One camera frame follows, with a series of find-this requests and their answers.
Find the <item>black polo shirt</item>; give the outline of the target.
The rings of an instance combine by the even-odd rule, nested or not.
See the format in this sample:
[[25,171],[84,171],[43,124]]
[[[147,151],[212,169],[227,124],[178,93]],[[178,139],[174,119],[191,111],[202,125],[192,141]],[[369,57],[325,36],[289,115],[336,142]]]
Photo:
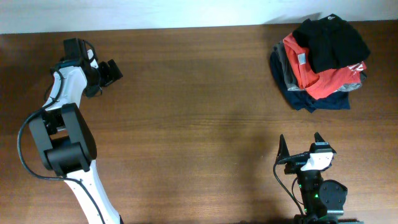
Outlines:
[[308,60],[316,73],[355,65],[371,53],[359,32],[336,14],[307,19],[292,35],[299,46],[309,49]]

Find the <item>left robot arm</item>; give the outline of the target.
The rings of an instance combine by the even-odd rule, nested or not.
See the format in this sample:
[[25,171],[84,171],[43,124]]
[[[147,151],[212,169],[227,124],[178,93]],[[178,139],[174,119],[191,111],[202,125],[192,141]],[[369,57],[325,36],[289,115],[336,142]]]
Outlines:
[[89,223],[122,223],[100,181],[95,139],[79,106],[82,96],[100,96],[123,75],[114,60],[99,62],[86,40],[67,39],[63,46],[64,57],[50,70],[53,84],[45,104],[23,125],[29,127],[44,167],[55,172],[52,180],[71,188]]

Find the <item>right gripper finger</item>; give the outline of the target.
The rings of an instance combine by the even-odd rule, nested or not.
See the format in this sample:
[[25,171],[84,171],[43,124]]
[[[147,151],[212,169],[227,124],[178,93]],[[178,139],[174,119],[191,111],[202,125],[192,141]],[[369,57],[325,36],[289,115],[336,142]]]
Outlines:
[[314,152],[316,153],[324,153],[324,152],[332,152],[332,153],[336,153],[336,151],[330,146],[329,142],[325,141],[322,136],[316,132],[314,134],[314,138],[315,138],[315,146],[314,148]]
[[281,134],[279,137],[279,149],[278,149],[275,161],[280,162],[289,157],[290,157],[290,154],[289,154],[289,150],[287,148],[287,143],[285,141],[284,135]]

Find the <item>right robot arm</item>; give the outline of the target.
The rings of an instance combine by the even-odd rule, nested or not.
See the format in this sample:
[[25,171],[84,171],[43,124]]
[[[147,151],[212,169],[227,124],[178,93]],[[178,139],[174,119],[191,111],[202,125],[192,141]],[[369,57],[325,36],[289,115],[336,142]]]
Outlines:
[[[273,165],[273,174],[281,187],[288,193],[299,209],[294,216],[296,224],[349,224],[359,220],[342,220],[343,206],[348,189],[335,180],[325,180],[322,172],[331,167],[336,151],[319,133],[314,134],[315,142],[310,149],[300,154],[291,155],[283,135],[279,138],[279,150]],[[285,174],[295,174],[294,184],[298,184],[302,202],[299,202],[294,191],[289,190],[279,179],[276,166],[284,165]]]

